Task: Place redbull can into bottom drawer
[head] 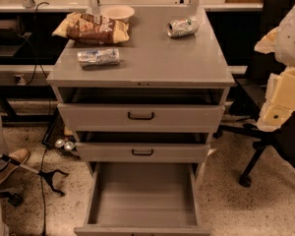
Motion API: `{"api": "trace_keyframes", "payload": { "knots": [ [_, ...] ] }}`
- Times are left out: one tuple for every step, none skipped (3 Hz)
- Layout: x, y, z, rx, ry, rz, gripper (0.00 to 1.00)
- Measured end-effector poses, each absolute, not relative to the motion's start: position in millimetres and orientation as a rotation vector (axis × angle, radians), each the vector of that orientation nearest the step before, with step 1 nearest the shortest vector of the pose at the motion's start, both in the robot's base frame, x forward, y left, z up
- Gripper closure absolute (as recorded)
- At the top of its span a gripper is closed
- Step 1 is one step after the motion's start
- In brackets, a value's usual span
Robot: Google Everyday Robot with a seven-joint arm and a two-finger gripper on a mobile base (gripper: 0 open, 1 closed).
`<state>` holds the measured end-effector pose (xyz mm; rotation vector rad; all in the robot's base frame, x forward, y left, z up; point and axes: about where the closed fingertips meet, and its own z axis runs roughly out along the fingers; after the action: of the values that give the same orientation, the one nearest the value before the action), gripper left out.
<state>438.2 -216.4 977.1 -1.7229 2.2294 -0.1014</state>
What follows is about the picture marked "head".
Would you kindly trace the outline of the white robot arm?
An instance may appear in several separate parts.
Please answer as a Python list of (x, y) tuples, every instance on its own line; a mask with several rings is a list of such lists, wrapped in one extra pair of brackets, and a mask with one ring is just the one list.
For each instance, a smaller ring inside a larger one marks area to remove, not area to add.
[(257, 127), (265, 132), (279, 129), (295, 111), (295, 5), (280, 22), (255, 45), (263, 54), (286, 66), (279, 75), (271, 73), (267, 80), (265, 103)]

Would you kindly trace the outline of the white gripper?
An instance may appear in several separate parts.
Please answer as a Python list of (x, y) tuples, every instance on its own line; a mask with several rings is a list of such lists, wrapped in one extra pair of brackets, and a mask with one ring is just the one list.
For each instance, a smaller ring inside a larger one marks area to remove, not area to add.
[(259, 130), (279, 129), (295, 111), (295, 5), (280, 22), (257, 42), (254, 49), (263, 54), (274, 51), (275, 59), (287, 67), (271, 74), (266, 86), (265, 103), (257, 121)]

